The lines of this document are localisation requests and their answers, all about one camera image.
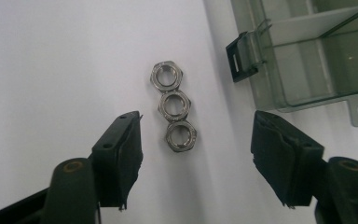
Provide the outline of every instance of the metal nut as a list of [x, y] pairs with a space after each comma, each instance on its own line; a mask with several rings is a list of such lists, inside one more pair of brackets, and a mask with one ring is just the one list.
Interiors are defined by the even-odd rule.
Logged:
[[[189, 133], [187, 140], [183, 144], [177, 144], [172, 140], [172, 133], [178, 127], [186, 128]], [[190, 150], [196, 144], [197, 131], [189, 122], [181, 120], [168, 126], [165, 139], [167, 140], [168, 146], [170, 146], [174, 152], [184, 152]]]
[[[166, 104], [173, 97], [179, 97], [182, 103], [182, 110], [179, 114], [170, 114], [167, 111]], [[190, 111], [191, 101], [182, 91], [169, 91], [161, 96], [161, 100], [158, 104], [158, 111], [168, 122], [176, 122], [187, 118], [188, 112]]]
[[[158, 80], [158, 76], [161, 76], [164, 72], [170, 72], [175, 77], [175, 81], [172, 84], [164, 85]], [[171, 61], [156, 63], [153, 67], [150, 82], [162, 93], [167, 91], [175, 91], [179, 89], [182, 81], [183, 72], [182, 70]]]

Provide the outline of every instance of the transparent plastic tray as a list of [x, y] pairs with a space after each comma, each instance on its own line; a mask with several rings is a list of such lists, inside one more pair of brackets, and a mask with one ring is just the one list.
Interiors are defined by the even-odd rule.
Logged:
[[[291, 112], [346, 100], [358, 126], [358, 1], [232, 0], [232, 5], [242, 33], [238, 58], [258, 70], [250, 77], [257, 109]], [[244, 15], [252, 30], [243, 30]]]

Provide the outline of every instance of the stacked hex nuts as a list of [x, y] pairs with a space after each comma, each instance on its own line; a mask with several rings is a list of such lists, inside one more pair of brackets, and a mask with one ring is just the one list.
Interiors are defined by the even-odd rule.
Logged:
[[[174, 76], [173, 83], [164, 85], [158, 80], [158, 76], [161, 76], [164, 72], [169, 72]], [[158, 111], [170, 123], [168, 125], [165, 139], [174, 152], [190, 150], [193, 148], [197, 139], [196, 129], [194, 129], [194, 127], [186, 120], [191, 107], [191, 101], [182, 91], [179, 91], [182, 77], [182, 70], [174, 62], [157, 63], [154, 66], [150, 77], [150, 81], [153, 86], [155, 86], [156, 89], [162, 93], [161, 100], [158, 104]], [[179, 114], [170, 114], [166, 109], [166, 104], [172, 97], [178, 97], [181, 100], [183, 109]], [[172, 140], [173, 131], [180, 127], [185, 128], [189, 133], [188, 139], [183, 144], [177, 144]]]

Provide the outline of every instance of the black plastic part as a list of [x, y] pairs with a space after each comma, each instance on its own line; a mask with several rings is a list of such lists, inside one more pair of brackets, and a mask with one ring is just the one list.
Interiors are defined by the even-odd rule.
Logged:
[[358, 161], [329, 160], [329, 188], [343, 224], [358, 224]]
[[44, 189], [0, 210], [0, 223], [39, 223], [48, 190]]
[[62, 162], [51, 179], [41, 224], [94, 224], [97, 197], [91, 162], [71, 159]]
[[316, 204], [315, 219], [317, 224], [342, 224], [337, 209], [325, 208], [320, 203]]
[[324, 147], [279, 116], [256, 111], [251, 151], [283, 204], [310, 205]]
[[319, 167], [314, 168], [311, 180], [312, 195], [318, 200], [319, 207], [324, 211], [333, 214], [336, 211], [333, 199], [331, 197], [330, 188], [328, 186], [329, 176], [327, 176], [328, 163], [320, 160]]
[[239, 82], [258, 72], [257, 68], [252, 66], [249, 57], [246, 54], [241, 54], [238, 49], [238, 41], [246, 37], [246, 34], [247, 32], [241, 33], [237, 39], [226, 47], [229, 68], [234, 82]]
[[138, 111], [118, 117], [92, 148], [89, 159], [101, 207], [127, 208], [144, 156], [140, 120]]

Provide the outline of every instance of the white surface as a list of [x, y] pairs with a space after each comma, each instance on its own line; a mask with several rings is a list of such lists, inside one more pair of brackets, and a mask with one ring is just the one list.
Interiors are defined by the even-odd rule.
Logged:
[[[114, 118], [140, 110], [145, 159], [129, 210], [103, 223], [315, 223], [314, 204], [283, 207], [250, 153], [255, 107], [231, 81], [225, 46], [238, 35], [228, 0], [0, 1], [0, 208], [45, 188], [61, 161], [88, 157]], [[187, 153], [163, 141], [149, 83], [155, 63], [185, 72]], [[358, 128], [341, 104], [284, 114], [326, 147], [358, 160]]]
[[283, 21], [272, 21], [269, 29], [272, 43], [276, 46], [318, 38], [356, 13], [358, 7], [349, 7]]

